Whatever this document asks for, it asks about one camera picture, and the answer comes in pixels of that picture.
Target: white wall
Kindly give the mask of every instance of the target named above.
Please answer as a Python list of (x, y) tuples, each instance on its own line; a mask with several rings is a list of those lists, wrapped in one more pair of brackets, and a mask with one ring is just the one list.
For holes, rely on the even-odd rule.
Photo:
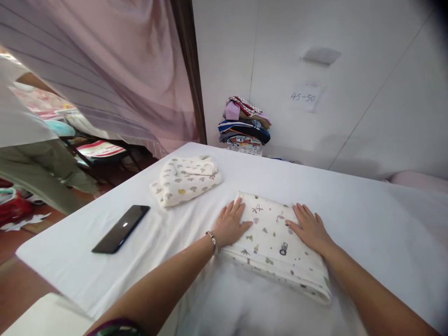
[(448, 178), (447, 52), (432, 15), (331, 170), (382, 178), (412, 169)]
[(229, 96), (250, 96), (258, 0), (193, 0), (193, 10), (207, 142), (219, 146)]
[[(425, 24), (430, 8), (414, 0), (193, 5), (210, 145), (221, 146), (227, 97), (241, 95), (273, 120), (266, 154), (377, 179), (405, 169), (448, 176), (447, 68), (433, 20)], [(329, 67), (301, 61), (312, 46), (342, 55)], [(294, 86), (308, 80), (327, 86), (317, 113), (290, 108)]]

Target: handwritten sign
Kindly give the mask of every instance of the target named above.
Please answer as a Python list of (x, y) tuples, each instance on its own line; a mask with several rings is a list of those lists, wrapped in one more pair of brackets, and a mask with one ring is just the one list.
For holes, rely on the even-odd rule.
[(291, 108), (300, 112), (315, 112), (322, 92), (323, 87), (319, 84), (298, 85), (290, 97)]

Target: hand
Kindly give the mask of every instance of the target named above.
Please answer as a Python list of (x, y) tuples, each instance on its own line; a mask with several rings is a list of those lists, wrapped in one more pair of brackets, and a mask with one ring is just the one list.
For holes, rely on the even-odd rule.
[(329, 248), (336, 246), (335, 242), (325, 230), (322, 218), (317, 213), (313, 215), (306, 205), (302, 206), (299, 203), (293, 206), (293, 210), (299, 220), (300, 226), (289, 220), (286, 221), (286, 225), (288, 225), (308, 247), (317, 253), (324, 255)]
[(245, 204), (241, 204), (241, 201), (241, 198), (237, 199), (235, 203), (231, 201), (221, 210), (215, 222), (213, 234), (219, 251), (224, 246), (235, 243), (252, 226), (252, 222), (240, 224), (245, 208)]

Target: smartphone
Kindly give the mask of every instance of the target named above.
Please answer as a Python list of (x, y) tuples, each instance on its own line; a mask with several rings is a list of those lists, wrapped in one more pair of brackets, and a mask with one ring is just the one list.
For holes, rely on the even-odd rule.
[(149, 209), (150, 207), (147, 205), (130, 207), (98, 245), (93, 248), (92, 252), (114, 254), (118, 251)]

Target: folded baby clothing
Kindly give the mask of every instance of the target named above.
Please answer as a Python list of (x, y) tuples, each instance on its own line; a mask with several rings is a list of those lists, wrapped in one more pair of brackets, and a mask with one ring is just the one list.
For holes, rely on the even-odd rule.
[(242, 192), (238, 197), (245, 203), (242, 221), (253, 221), (253, 225), (222, 253), (318, 303), (330, 304), (328, 270), (322, 257), (285, 226), (287, 219), (297, 222), (292, 207)]
[(253, 116), (248, 116), (242, 110), (240, 110), (239, 117), (241, 119), (258, 120), (263, 125), (263, 127), (265, 129), (270, 128), (272, 125), (272, 121), (264, 113), (259, 113), (259, 114), (253, 115)]
[(251, 155), (261, 156), (263, 154), (263, 144), (260, 140), (247, 136), (236, 135), (227, 140), (227, 149), (246, 153)]
[(255, 119), (260, 121), (266, 129), (270, 128), (272, 125), (272, 121), (263, 112), (249, 116), (242, 109), (240, 109), (240, 107), (236, 105), (233, 100), (227, 104), (223, 117), (227, 120)]
[(227, 120), (238, 120), (241, 109), (232, 100), (227, 104), (223, 117)]
[(229, 100), (233, 101), (236, 105), (238, 105), (248, 116), (253, 116), (255, 114), (259, 114), (262, 112), (259, 108), (249, 104), (249, 102), (244, 98), (238, 96), (231, 96), (229, 97)]
[(226, 133), (222, 133), (219, 135), (220, 142), (226, 142), (229, 138), (234, 137), (235, 135), (242, 135), (241, 133), (227, 131)]
[(220, 133), (237, 132), (242, 135), (249, 135), (259, 139), (263, 145), (271, 139), (269, 132), (258, 120), (224, 120), (219, 123), (218, 130)]
[(216, 187), (223, 181), (217, 165), (209, 156), (170, 159), (159, 180), (151, 184), (161, 207), (185, 203)]

